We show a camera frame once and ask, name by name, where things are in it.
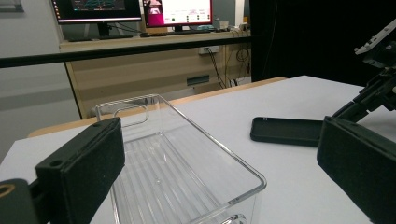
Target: monitor screen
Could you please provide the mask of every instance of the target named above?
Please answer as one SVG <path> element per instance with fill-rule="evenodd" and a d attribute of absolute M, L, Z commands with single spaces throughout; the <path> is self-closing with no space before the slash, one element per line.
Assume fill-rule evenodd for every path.
<path fill-rule="evenodd" d="M 143 0 L 146 27 L 211 25 L 212 0 Z"/>
<path fill-rule="evenodd" d="M 142 21 L 139 0 L 51 0 L 58 24 Z"/>

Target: phone case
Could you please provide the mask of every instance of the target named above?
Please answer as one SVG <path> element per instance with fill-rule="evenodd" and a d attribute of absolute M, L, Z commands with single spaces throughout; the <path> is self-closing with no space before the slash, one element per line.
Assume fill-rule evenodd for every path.
<path fill-rule="evenodd" d="M 323 120 L 257 117 L 252 121 L 253 141 L 317 147 Z"/>

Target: black rod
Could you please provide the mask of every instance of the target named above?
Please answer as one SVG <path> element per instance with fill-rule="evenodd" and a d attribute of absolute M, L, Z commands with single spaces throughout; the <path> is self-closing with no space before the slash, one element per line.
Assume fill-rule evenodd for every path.
<path fill-rule="evenodd" d="M 38 65 L 38 64 L 46 64 L 46 63 L 64 63 L 64 62 L 108 58 L 108 57 L 116 57 L 116 56 L 132 55 L 132 54 L 141 54 L 141 53 L 151 53 L 151 52 L 159 52 L 159 51 L 167 51 L 167 50 L 175 50 L 175 49 L 192 49 L 192 48 L 199 48 L 205 46 L 239 44 L 239 43 L 251 42 L 251 40 L 252 40 L 251 36 L 245 36 L 245 37 L 235 37 L 235 38 L 226 38 L 226 39 L 202 40 L 195 42 L 172 43 L 172 44 L 158 44 L 158 45 L 137 46 L 137 47 L 118 48 L 118 49 L 96 49 L 96 50 L 78 51 L 78 52 L 64 52 L 64 53 L 33 55 L 33 56 L 1 58 L 0 68 Z"/>

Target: clear plastic container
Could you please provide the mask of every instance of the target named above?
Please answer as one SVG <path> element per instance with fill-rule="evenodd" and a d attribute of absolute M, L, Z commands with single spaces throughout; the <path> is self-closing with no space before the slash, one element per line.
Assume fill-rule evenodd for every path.
<path fill-rule="evenodd" d="M 111 197 L 117 223 L 253 223 L 264 177 L 160 95 L 95 108 L 121 117 L 125 166 Z"/>

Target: black curtain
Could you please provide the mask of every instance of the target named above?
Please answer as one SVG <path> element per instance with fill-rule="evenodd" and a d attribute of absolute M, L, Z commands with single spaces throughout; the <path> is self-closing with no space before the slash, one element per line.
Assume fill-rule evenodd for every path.
<path fill-rule="evenodd" d="M 249 4 L 253 81 L 308 75 L 364 86 L 380 69 L 364 63 L 365 54 L 356 55 L 354 48 L 396 19 L 396 1 L 389 0 Z"/>

